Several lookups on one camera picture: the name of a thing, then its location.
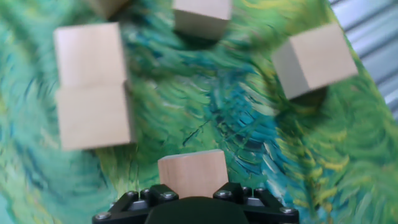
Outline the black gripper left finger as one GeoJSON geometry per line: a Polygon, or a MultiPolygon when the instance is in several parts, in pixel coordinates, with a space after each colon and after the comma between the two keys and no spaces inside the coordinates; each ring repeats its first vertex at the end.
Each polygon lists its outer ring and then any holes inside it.
{"type": "Polygon", "coordinates": [[[92,224],[144,224],[153,208],[178,199],[179,195],[164,184],[128,191],[108,211],[94,215],[92,224]]]}

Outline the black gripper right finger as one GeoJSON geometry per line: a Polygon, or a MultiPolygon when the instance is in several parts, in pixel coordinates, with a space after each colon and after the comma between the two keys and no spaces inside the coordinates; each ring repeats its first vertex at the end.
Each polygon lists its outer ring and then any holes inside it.
{"type": "Polygon", "coordinates": [[[265,188],[252,189],[227,182],[213,194],[214,199],[231,202],[240,208],[249,223],[299,224],[299,211],[284,206],[265,188]]]}

